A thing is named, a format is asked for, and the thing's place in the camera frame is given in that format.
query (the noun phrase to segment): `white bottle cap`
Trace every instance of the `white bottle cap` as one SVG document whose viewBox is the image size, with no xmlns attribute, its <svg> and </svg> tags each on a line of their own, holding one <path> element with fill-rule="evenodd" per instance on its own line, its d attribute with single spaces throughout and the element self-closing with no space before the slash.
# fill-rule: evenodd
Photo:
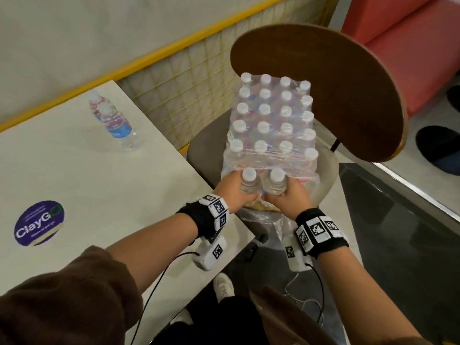
<svg viewBox="0 0 460 345">
<path fill-rule="evenodd" d="M 318 151 L 313 148 L 308 148 L 305 150 L 304 155 L 307 158 L 307 161 L 314 161 L 318 158 Z"/>
<path fill-rule="evenodd" d="M 271 96 L 271 92 L 270 90 L 268 90 L 267 88 L 262 88 L 259 92 L 259 96 L 262 98 L 262 99 L 268 99 L 270 98 Z"/>
<path fill-rule="evenodd" d="M 252 75 L 250 73 L 241 74 L 241 81 L 243 81 L 243 83 L 248 84 L 251 82 L 251 80 L 252 80 Z"/>
<path fill-rule="evenodd" d="M 311 128 L 306 128 L 304 134 L 302 135 L 302 139 L 305 140 L 313 140 L 316 138 L 316 132 Z"/>
<path fill-rule="evenodd" d="M 243 170 L 243 179 L 247 182 L 253 182 L 257 177 L 257 172 L 252 167 L 247 167 Z"/>
<path fill-rule="evenodd" d="M 243 133 L 246 130 L 246 122 L 244 120 L 236 120 L 233 122 L 233 129 L 238 133 Z"/>
<path fill-rule="evenodd" d="M 113 109 L 109 103 L 100 103 L 98 105 L 98 110 L 103 116 L 110 116 L 113 113 Z"/>
<path fill-rule="evenodd" d="M 291 79 L 287 76 L 281 77 L 280 85 L 282 87 L 289 87 L 291 85 Z"/>
<path fill-rule="evenodd" d="M 263 74 L 261 77 L 260 77 L 260 81 L 262 84 L 264 85 L 269 85 L 270 82 L 271 82 L 271 76 L 268 75 L 268 74 Z"/>
<path fill-rule="evenodd" d="M 279 167 L 272 168 L 270 172 L 270 179 L 274 183 L 281 183 L 284 180 L 285 176 L 286 176 L 286 172 L 284 172 L 284 170 Z"/>
<path fill-rule="evenodd" d="M 313 97 L 312 96 L 303 96 L 300 100 L 304 107 L 310 107 L 313 104 Z"/>
<path fill-rule="evenodd" d="M 289 122 L 284 122 L 281 124 L 281 133 L 290 135 L 292 134 L 293 127 Z"/>
<path fill-rule="evenodd" d="M 314 118 L 315 114 L 311 111 L 304 111 L 304 113 L 302 114 L 302 121 L 304 121 L 305 123 L 310 123 L 311 121 L 313 121 Z"/>
<path fill-rule="evenodd" d="M 310 81 L 302 81 L 299 85 L 301 91 L 308 91 L 311 87 Z"/>
<path fill-rule="evenodd" d="M 270 124 L 266 121 L 260 121 L 257 124 L 257 130 L 262 134 L 268 133 L 270 130 Z"/>
<path fill-rule="evenodd" d="M 283 91 L 281 93 L 281 99 L 283 99 L 285 102 L 289 102 L 292 99 L 292 93 L 289 91 Z"/>
<path fill-rule="evenodd" d="M 96 90 L 88 91 L 88 100 L 91 103 L 99 103 L 101 101 L 101 96 Z"/>
<path fill-rule="evenodd" d="M 251 91 L 248 87 L 241 87 L 240 88 L 240 97 L 241 98 L 249 98 L 251 95 Z"/>
<path fill-rule="evenodd" d="M 243 142 L 239 139 L 233 139 L 230 142 L 230 150 L 234 153 L 240 152 L 241 150 L 243 150 Z"/>
<path fill-rule="evenodd" d="M 249 105 L 246 104 L 246 103 L 238 103 L 238 105 L 236 106 L 236 110 L 240 113 L 240 114 L 247 114 L 249 112 Z"/>
<path fill-rule="evenodd" d="M 268 144 L 265 140 L 257 140 L 254 144 L 254 150 L 258 154 L 264 154 L 268 149 Z"/>
<path fill-rule="evenodd" d="M 292 151 L 292 143 L 287 140 L 283 140 L 280 143 L 280 150 L 283 154 L 289 154 Z"/>
<path fill-rule="evenodd" d="M 281 108 L 281 116 L 289 117 L 292 114 L 292 108 L 285 105 Z"/>
<path fill-rule="evenodd" d="M 270 105 L 265 103 L 261 104 L 259 106 L 259 112 L 261 113 L 261 115 L 268 115 L 271 112 Z"/>
</svg>

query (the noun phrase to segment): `table surface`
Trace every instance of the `table surface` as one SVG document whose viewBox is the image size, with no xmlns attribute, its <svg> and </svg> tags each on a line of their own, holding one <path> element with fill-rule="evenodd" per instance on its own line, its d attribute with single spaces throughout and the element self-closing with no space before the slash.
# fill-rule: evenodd
<svg viewBox="0 0 460 345">
<path fill-rule="evenodd" d="M 109 246 L 211 191 L 115 82 L 97 90 L 126 115 L 141 138 L 139 150 L 123 151 L 89 112 L 84 95 L 0 133 L 0 293 L 64 267 L 90 245 Z M 63 206 L 64 222 L 48 241 L 21 246 L 14 236 L 20 215 L 45 200 Z M 135 344 L 148 343 L 253 238 L 234 214 L 222 235 L 228 247 L 211 271 L 198 269 L 189 255 L 171 264 Z M 127 332 L 128 344 L 133 331 Z"/>
</svg>

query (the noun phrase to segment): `black cable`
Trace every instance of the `black cable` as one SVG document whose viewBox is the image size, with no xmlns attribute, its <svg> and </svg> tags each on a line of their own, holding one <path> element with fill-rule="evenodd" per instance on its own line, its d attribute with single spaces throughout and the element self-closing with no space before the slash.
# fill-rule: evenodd
<svg viewBox="0 0 460 345">
<path fill-rule="evenodd" d="M 176 257 L 173 259 L 173 261 L 175 261 L 177 258 L 181 257 L 182 255 L 186 255 L 186 254 L 199 255 L 197 252 L 185 252 L 185 253 L 181 253 L 181 254 L 179 254 L 178 256 L 176 256 Z M 158 282 L 155 284 L 155 287 L 153 288 L 152 293 L 150 293 L 149 298 L 147 299 L 147 302 L 145 303 L 144 308 L 142 309 L 141 317 L 140 317 L 140 319 L 139 319 L 139 321 L 138 321 L 138 326 L 136 327 L 136 331 L 134 332 L 134 336 L 132 337 L 132 340 L 131 340 L 131 345 L 134 343 L 134 338 L 136 337 L 136 335 L 137 335 L 137 333 L 138 333 L 139 326 L 141 325 L 141 319 L 142 319 L 142 316 L 144 315 L 145 309 L 147 308 L 147 304 L 149 303 L 150 298 L 151 298 L 152 295 L 153 295 L 153 292 L 154 292 L 154 291 L 156 290 L 156 288 L 158 287 L 158 284 L 160 283 L 161 279 L 162 279 L 163 276 L 165 275 L 166 270 L 168 270 L 169 265 L 171 265 L 173 261 L 171 261 L 171 262 L 168 264 L 168 266 L 166 267 L 166 269 L 163 271 L 163 273 L 161 274 L 160 278 L 158 279 Z"/>
<path fill-rule="evenodd" d="M 319 313 L 319 316 L 318 316 L 318 320 L 316 321 L 317 323 L 319 323 L 319 320 L 321 319 L 321 316 L 323 315 L 324 313 L 324 286 L 322 285 L 322 281 L 321 281 L 321 277 L 319 277 L 319 273 L 318 271 L 316 271 L 316 269 L 313 267 L 313 265 L 310 265 L 308 263 L 305 263 L 306 266 L 309 266 L 313 269 L 313 271 L 315 272 L 316 276 L 318 276 L 318 279 L 319 279 L 319 283 L 321 284 L 321 293 L 322 293 L 322 306 L 321 306 L 321 310 L 320 310 L 320 313 Z"/>
</svg>

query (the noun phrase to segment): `sleeve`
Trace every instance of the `sleeve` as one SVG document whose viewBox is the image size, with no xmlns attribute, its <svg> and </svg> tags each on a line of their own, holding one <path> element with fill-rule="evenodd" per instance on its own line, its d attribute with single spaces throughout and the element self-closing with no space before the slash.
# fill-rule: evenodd
<svg viewBox="0 0 460 345">
<path fill-rule="evenodd" d="M 142 304 L 126 266 L 89 247 L 0 297 L 0 344 L 123 344 Z"/>
</svg>

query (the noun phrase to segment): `purple circular sticker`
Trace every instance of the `purple circular sticker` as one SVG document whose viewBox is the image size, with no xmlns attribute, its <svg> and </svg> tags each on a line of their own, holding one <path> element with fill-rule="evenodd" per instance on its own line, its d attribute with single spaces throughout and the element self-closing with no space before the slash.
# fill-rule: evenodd
<svg viewBox="0 0 460 345">
<path fill-rule="evenodd" d="M 42 201 L 21 214 L 14 227 L 14 238 L 22 246 L 36 246 L 48 241 L 64 221 L 64 208 L 56 201 Z"/>
</svg>

